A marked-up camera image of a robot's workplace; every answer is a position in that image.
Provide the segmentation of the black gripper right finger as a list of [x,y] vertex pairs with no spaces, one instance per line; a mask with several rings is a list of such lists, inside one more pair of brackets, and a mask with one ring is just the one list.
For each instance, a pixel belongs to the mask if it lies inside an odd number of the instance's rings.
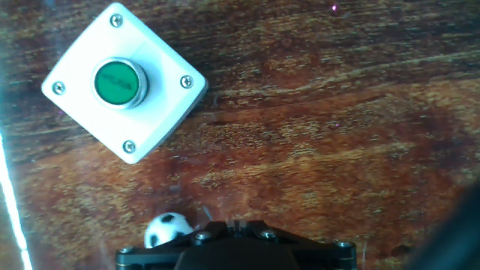
[[297,259],[355,259],[356,246],[350,242],[318,242],[269,226],[263,220],[240,220],[239,234],[280,245]]

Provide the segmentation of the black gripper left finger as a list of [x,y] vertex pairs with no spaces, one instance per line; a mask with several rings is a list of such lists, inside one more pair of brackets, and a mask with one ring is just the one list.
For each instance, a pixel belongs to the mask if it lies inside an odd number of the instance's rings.
[[238,220],[210,220],[193,226],[186,218],[154,218],[143,234],[143,246],[120,248],[116,258],[175,259],[188,248],[233,237],[238,228]]

